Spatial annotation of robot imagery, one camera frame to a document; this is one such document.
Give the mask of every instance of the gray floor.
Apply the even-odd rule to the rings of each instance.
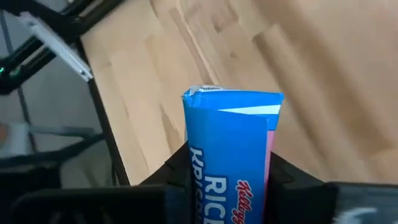
[[[66,0],[41,0],[54,10],[66,6]],[[6,22],[15,49],[30,36],[17,19],[6,13]],[[0,32],[0,57],[7,56],[3,33]],[[87,84],[63,61],[56,58],[22,86],[33,125],[91,127],[101,132],[98,117]],[[19,95],[0,96],[0,121],[24,122]],[[52,151],[67,146],[77,139],[35,135],[39,151]],[[111,161],[104,142],[68,161],[62,169],[64,187],[109,185]]]

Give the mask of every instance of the kellogg's logo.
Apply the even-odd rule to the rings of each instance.
[[[232,222],[235,224],[244,224],[246,218],[246,212],[251,212],[251,199],[253,193],[249,182],[246,180],[238,180],[238,184],[235,187],[238,192],[237,208],[232,209]]]

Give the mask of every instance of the rice krispies box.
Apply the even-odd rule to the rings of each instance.
[[[192,86],[183,95],[195,223],[262,223],[283,93]]]

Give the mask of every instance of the light wood grain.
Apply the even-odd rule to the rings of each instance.
[[[391,6],[126,1],[83,43],[130,183],[183,144],[180,96],[197,84],[283,91],[276,153],[323,180],[398,183],[398,17]]]

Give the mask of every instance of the wooden surface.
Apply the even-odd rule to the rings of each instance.
[[[284,91],[276,153],[323,180],[398,184],[397,6],[126,1],[83,43],[131,184],[182,145],[193,84]]]

